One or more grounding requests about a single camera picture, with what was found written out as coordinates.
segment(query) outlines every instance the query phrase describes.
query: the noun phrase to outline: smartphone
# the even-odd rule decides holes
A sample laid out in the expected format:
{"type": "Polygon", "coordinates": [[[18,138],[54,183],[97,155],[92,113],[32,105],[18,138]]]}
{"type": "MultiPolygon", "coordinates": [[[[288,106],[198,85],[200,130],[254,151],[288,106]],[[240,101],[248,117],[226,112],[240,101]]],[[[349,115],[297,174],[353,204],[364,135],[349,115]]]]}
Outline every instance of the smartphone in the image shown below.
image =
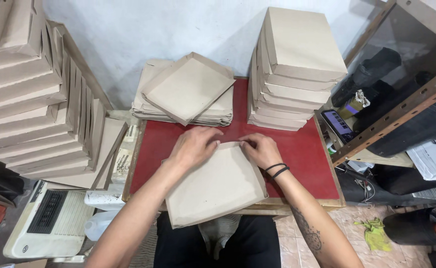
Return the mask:
{"type": "Polygon", "coordinates": [[[322,111],[320,114],[343,144],[346,144],[355,138],[356,133],[349,128],[346,122],[340,118],[335,110],[322,111]]]}

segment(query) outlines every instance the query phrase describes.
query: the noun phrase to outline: white label sticker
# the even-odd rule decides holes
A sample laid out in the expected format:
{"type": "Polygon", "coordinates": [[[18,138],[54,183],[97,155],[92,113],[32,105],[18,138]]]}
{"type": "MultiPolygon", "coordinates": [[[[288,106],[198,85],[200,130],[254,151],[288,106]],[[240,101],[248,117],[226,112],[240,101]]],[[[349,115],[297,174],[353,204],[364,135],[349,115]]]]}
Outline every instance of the white label sticker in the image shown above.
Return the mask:
{"type": "Polygon", "coordinates": [[[115,161],[113,173],[127,173],[130,169],[132,151],[127,149],[119,149],[117,161],[115,161]]]}
{"type": "Polygon", "coordinates": [[[123,141],[133,142],[136,132],[137,132],[137,125],[129,126],[129,128],[127,129],[127,133],[125,133],[125,137],[123,137],[123,141]]]}

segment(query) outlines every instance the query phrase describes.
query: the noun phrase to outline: tiled floor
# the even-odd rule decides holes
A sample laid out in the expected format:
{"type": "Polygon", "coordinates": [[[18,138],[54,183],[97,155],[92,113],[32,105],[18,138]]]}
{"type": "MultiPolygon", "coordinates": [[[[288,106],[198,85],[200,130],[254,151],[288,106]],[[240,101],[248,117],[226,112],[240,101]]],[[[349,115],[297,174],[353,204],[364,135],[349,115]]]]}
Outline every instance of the tiled floor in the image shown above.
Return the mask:
{"type": "MultiPolygon", "coordinates": [[[[355,225],[354,221],[366,221],[379,217],[384,219],[393,214],[387,206],[367,208],[348,205],[329,212],[340,229],[354,247],[365,268],[431,268],[427,247],[400,246],[392,242],[393,251],[370,251],[364,240],[365,227],[355,225]]],[[[288,216],[276,221],[281,246],[281,265],[283,268],[318,268],[316,259],[306,245],[294,217],[288,216]]]]}

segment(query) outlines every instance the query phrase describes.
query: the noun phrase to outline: yellow cloth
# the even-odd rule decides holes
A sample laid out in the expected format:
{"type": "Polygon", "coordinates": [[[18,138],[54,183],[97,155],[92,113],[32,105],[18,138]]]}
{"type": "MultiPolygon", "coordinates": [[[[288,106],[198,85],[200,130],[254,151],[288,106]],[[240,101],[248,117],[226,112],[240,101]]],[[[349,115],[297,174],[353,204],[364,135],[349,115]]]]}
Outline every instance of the yellow cloth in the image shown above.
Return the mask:
{"type": "Polygon", "coordinates": [[[354,224],[364,225],[367,228],[364,237],[370,250],[392,250],[390,239],[385,234],[385,231],[383,230],[384,225],[379,218],[376,217],[374,220],[367,221],[367,223],[356,221],[354,224]]]}

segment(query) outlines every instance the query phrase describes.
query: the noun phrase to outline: person's left hand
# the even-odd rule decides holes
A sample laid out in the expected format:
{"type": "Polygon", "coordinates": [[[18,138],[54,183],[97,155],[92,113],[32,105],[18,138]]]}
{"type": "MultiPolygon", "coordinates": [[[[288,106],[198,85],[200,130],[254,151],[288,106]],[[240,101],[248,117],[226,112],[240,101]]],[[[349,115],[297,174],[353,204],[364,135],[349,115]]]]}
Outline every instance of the person's left hand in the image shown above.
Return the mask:
{"type": "Polygon", "coordinates": [[[223,135],[214,127],[194,127],[181,134],[168,160],[188,170],[208,159],[218,147],[220,141],[214,141],[208,146],[208,141],[215,135],[223,135]]]}

